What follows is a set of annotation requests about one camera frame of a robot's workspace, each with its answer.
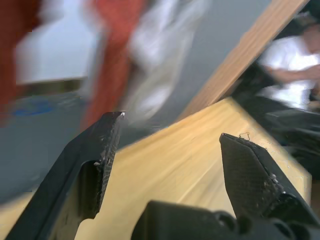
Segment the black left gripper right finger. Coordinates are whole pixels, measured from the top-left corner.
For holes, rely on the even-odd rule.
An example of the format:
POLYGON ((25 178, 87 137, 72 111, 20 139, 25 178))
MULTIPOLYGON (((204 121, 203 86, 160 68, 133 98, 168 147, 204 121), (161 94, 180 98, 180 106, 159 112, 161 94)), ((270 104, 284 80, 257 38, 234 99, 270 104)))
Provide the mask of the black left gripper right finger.
POLYGON ((320 220, 267 150, 227 133, 219 138, 224 183, 237 217, 250 215, 318 227, 320 220))

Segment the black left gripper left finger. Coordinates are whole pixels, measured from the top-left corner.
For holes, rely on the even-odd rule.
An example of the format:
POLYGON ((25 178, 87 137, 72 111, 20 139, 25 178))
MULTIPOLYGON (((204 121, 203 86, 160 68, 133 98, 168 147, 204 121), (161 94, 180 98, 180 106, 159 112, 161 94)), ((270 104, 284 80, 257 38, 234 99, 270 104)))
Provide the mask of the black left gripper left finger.
POLYGON ((82 221, 100 212, 124 112, 107 112, 63 149, 8 240, 73 240, 82 221))

